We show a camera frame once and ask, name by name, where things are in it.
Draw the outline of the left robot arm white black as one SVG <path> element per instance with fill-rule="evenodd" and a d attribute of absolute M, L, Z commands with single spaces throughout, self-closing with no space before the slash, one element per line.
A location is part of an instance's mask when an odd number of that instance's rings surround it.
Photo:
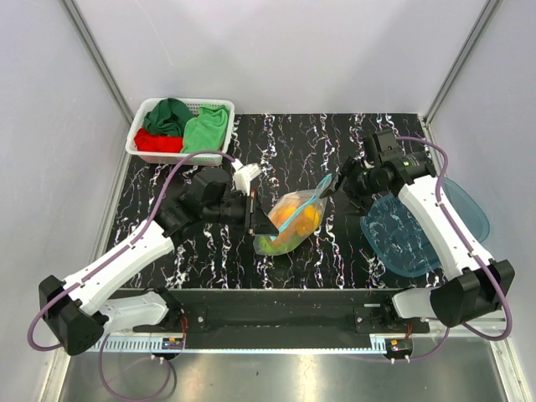
<path fill-rule="evenodd" d="M 216 167 L 197 172 L 188 186 L 155 203 L 141 226 L 86 268 L 39 284 L 39 314 L 70 356 L 93 347 L 105 335 L 135 327 L 174 332 L 185 323 L 183 304 L 162 288 L 138 296 L 113 294 L 138 272 L 175 251 L 205 224 L 242 229 L 248 235 L 277 235 L 251 182 L 256 163 L 233 162 L 233 174 Z"/>

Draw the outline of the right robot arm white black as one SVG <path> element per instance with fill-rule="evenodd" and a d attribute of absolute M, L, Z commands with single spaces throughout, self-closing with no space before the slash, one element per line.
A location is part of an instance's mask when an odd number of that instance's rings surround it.
<path fill-rule="evenodd" d="M 355 214 L 365 215 L 375 195 L 393 194 L 415 217 L 439 257 L 446 282 L 439 287 L 411 288 L 395 293 L 380 311 L 385 329 L 398 332 L 411 318 L 433 319 L 445 327 L 462 325 L 503 311 L 500 335 L 483 333 L 487 340 L 503 340 L 513 329 L 506 295 L 515 271 L 508 260 L 496 260 L 472 236 L 443 192 L 445 171 L 436 171 L 420 152 L 406 153 L 403 137 L 384 130 L 363 139 L 365 155 L 347 161 L 322 186 L 322 197 L 343 192 Z"/>

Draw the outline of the clear zip top bag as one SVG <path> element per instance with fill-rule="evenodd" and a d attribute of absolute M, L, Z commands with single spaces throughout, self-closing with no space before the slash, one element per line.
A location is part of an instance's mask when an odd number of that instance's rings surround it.
<path fill-rule="evenodd" d="M 322 223 L 327 198 L 321 198 L 332 181 L 329 173 L 314 189 L 300 190 L 282 196 L 268 217 L 278 235 L 262 235 L 253 242 L 257 255 L 279 256 L 292 252 L 312 235 Z"/>

